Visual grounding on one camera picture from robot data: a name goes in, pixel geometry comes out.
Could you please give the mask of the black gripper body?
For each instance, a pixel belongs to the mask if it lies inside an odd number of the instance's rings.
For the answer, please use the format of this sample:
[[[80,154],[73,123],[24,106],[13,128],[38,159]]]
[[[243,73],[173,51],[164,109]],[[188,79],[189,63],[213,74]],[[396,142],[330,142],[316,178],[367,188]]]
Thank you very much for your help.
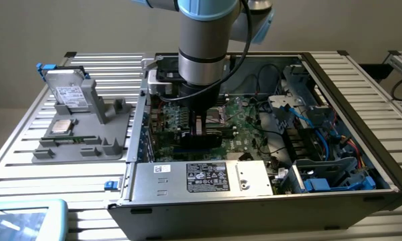
[[[207,87],[208,86],[181,83],[177,88],[177,96],[185,97],[204,90]],[[177,104],[184,106],[193,114],[205,115],[207,110],[213,107],[217,102],[219,92],[220,85],[204,91],[201,94],[197,94],[195,97],[179,100]]]

